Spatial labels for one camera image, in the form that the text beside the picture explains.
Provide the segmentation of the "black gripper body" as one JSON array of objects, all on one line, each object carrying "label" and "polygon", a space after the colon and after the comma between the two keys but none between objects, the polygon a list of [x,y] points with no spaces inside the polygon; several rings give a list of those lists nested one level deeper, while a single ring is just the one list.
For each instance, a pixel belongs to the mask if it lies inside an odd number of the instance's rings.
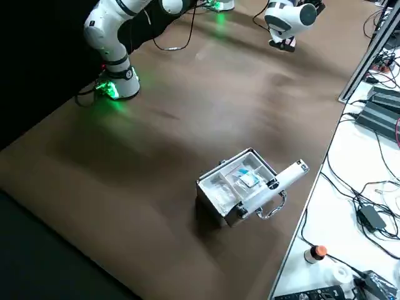
[{"label": "black gripper body", "polygon": [[281,39],[280,37],[277,36],[273,36],[270,40],[269,40],[269,45],[273,48],[276,48],[280,51],[286,51],[288,52],[288,43],[289,39],[288,38],[284,38]]}]

